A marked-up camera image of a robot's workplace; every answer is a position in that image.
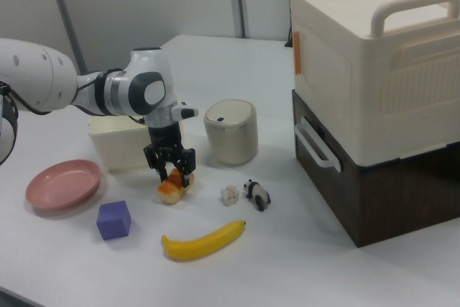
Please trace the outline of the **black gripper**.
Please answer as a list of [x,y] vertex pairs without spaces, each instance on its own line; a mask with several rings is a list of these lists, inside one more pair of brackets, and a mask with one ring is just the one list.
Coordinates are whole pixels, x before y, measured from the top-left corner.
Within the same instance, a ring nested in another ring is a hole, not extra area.
[[166,179],[165,161],[162,155],[165,150],[172,151],[172,163],[180,173],[182,187],[190,185],[190,175],[196,168],[196,151],[182,146],[180,125],[174,123],[166,127],[149,127],[151,144],[144,148],[144,155],[151,169],[155,169],[160,180]]

